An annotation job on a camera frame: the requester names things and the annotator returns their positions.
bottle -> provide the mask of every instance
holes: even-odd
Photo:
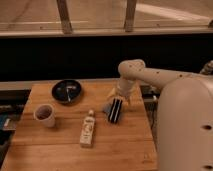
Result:
[[[94,111],[89,110],[88,116],[85,117],[82,126],[80,145],[81,147],[92,147],[92,136],[95,126]]]

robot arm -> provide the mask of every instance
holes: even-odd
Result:
[[[118,71],[121,78],[117,86],[110,92],[108,98],[119,95],[125,97],[129,103],[131,89],[136,80],[141,80],[158,89],[163,89],[169,82],[178,78],[199,75],[190,72],[146,68],[144,61],[141,59],[121,62],[118,66]]]
[[[157,109],[159,171],[213,169],[213,78],[201,74],[146,68],[142,60],[123,61],[111,96],[130,101],[134,82],[162,89]]]

coffee cup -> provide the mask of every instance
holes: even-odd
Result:
[[[38,106],[33,115],[35,120],[41,122],[45,127],[53,127],[55,125],[55,114],[50,104]]]

black bowl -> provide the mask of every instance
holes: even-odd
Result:
[[[75,80],[63,80],[52,88],[52,96],[60,103],[73,102],[81,92],[81,85]]]

black object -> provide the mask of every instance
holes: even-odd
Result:
[[[73,102],[81,92],[81,85],[75,80],[63,80],[52,88],[52,96],[60,103]]]
[[[110,113],[108,115],[108,121],[111,123],[117,123],[118,119],[120,117],[120,111],[121,111],[121,106],[122,106],[122,100],[120,99],[114,99]]]
[[[11,133],[11,131],[0,130],[0,145],[3,145],[5,141],[9,140]]]
[[[199,72],[212,59],[212,47],[213,33],[1,36],[0,81],[117,78],[127,59]]]

